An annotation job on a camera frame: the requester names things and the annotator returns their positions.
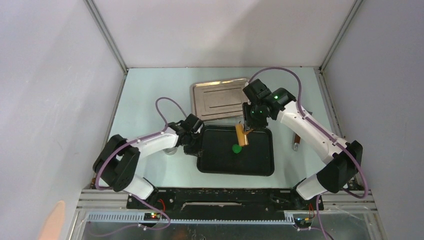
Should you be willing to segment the wooden dough roller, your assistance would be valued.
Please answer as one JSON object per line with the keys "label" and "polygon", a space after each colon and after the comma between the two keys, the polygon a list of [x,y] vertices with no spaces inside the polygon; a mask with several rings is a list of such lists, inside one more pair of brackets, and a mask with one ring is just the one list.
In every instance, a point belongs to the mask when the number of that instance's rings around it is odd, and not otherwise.
{"label": "wooden dough roller", "polygon": [[253,129],[245,130],[244,125],[242,123],[238,123],[235,125],[235,132],[239,146],[244,147],[249,144],[247,136],[252,131]]}

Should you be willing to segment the black plastic tray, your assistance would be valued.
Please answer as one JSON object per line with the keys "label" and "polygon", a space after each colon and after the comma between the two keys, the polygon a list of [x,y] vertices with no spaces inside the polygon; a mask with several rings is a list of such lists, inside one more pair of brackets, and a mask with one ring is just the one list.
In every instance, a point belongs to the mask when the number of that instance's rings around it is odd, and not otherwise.
{"label": "black plastic tray", "polygon": [[228,125],[206,125],[201,130],[201,156],[197,169],[202,173],[246,176],[271,176],[275,171],[273,135],[268,129],[247,135],[248,145],[238,154],[236,129]]}

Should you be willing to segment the green dough piece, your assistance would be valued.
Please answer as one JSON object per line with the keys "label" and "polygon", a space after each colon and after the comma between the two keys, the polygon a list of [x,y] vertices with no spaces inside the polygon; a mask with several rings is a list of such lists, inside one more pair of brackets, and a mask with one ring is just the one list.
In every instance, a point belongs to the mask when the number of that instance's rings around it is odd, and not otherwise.
{"label": "green dough piece", "polygon": [[235,154],[239,154],[242,151],[243,147],[238,144],[233,144],[231,150]]}

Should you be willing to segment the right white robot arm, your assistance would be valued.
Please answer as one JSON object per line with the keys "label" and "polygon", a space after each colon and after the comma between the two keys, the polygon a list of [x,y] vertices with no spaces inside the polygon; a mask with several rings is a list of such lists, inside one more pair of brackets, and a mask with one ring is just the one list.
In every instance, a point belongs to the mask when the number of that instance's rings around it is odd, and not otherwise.
{"label": "right white robot arm", "polygon": [[268,119],[277,121],[296,133],[316,152],[324,168],[300,181],[292,189],[291,204],[304,209],[311,199],[325,192],[338,193],[360,170],[363,146],[347,142],[317,123],[286,89],[271,91],[259,79],[243,88],[248,101],[242,104],[244,129],[264,129]]}

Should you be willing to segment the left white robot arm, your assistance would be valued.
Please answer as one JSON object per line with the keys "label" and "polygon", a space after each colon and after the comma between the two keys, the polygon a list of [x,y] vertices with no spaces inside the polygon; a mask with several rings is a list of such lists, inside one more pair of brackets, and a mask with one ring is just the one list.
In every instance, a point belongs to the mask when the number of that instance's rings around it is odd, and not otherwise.
{"label": "left white robot arm", "polygon": [[185,154],[200,156],[201,133],[204,122],[189,114],[186,119],[167,123],[163,131],[128,140],[119,134],[112,136],[93,164],[98,190],[127,192],[138,197],[145,208],[158,202],[157,188],[136,173],[139,160],[160,151],[183,147]]}

